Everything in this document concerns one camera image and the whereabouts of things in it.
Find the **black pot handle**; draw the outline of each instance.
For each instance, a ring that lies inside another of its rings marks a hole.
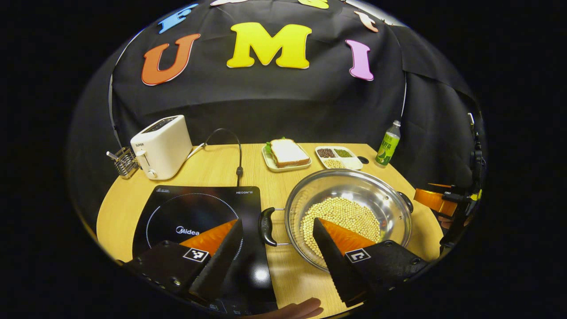
[[[272,238],[272,213],[276,209],[274,207],[266,208],[260,213],[260,218],[258,219],[258,232],[260,233],[260,239],[267,245],[276,247],[278,244]]]
[[[406,205],[409,208],[409,213],[413,213],[413,204],[412,201],[409,200],[409,198],[402,192],[397,192],[398,194],[400,194],[401,198],[404,200],[404,202],[406,203]]]

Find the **wooden table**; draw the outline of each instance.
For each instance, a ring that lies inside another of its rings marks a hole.
[[[392,165],[380,168],[373,164],[376,151],[366,144],[299,144],[311,157],[311,166],[281,173],[268,170],[261,153],[265,144],[242,145],[244,174],[240,184],[260,188],[262,209],[285,207],[289,193],[301,179],[324,169],[315,154],[315,147],[321,145],[345,146],[357,156],[368,158],[370,163],[364,165],[361,171],[382,179],[396,191],[413,198],[415,189]],[[100,207],[96,224],[100,244],[112,258],[124,262],[132,260],[134,231],[144,205],[156,185],[236,186],[237,166],[238,145],[209,145],[206,150],[199,150],[187,160],[178,174],[170,180],[151,181],[141,171],[136,172],[131,179],[117,178]],[[412,202],[412,235],[407,249],[426,261],[432,261],[439,257],[439,240],[443,233],[431,210],[416,201]],[[275,211],[272,221],[273,238],[277,242],[290,242],[285,230],[284,212]],[[321,300],[324,312],[316,318],[350,309],[341,302],[330,274],[307,263],[293,246],[266,245],[266,254],[279,308],[317,297]]]

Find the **toaster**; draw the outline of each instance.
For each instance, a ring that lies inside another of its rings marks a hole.
[[[185,116],[165,117],[130,140],[133,153],[149,179],[170,179],[181,168],[193,145]]]

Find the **tray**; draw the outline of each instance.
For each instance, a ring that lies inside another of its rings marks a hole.
[[[321,157],[319,156],[319,153],[317,152],[320,149],[331,149],[331,151],[333,152],[333,155],[335,157]],[[335,149],[340,149],[340,150],[345,150],[347,151],[350,156],[352,157],[340,157],[337,152],[335,151]],[[353,152],[350,151],[350,149],[346,148],[346,147],[342,147],[342,146],[317,146],[315,148],[315,154],[317,155],[317,157],[319,158],[319,160],[321,161],[321,163],[323,164],[323,166],[325,166],[326,169],[330,169],[331,167],[329,167],[325,161],[326,160],[336,160],[342,163],[342,165],[344,166],[344,168],[346,169],[351,169],[351,170],[360,170],[362,169],[362,162],[360,161],[360,159],[358,159],[358,157],[356,157],[356,155],[354,155]]]
[[[301,148],[302,151],[305,152],[305,150],[303,149],[303,147],[301,147],[301,145],[299,145],[299,148]],[[274,161],[274,159],[272,158],[272,156],[268,153],[266,153],[266,146],[264,146],[262,148],[262,156],[264,156],[264,161],[266,162],[266,166],[268,167],[268,169],[272,172],[282,172],[282,171],[293,171],[293,170],[300,170],[300,169],[306,169],[309,166],[311,166],[311,163],[313,162],[311,160],[311,157],[309,155],[307,155],[307,157],[309,157],[309,162],[305,165],[299,165],[299,166],[286,166],[286,167],[282,167],[279,168],[276,166],[276,162]]]

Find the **letter u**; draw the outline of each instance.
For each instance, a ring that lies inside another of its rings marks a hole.
[[[159,60],[162,58],[163,51],[170,45],[165,43],[159,45],[144,55],[146,61],[142,68],[142,82],[146,85],[154,86],[167,81],[170,81],[177,77],[189,62],[189,55],[191,54],[191,47],[193,42],[198,39],[201,35],[199,33],[184,36],[175,41],[179,47],[177,48],[177,55],[175,56],[175,62],[169,69],[160,70]]]

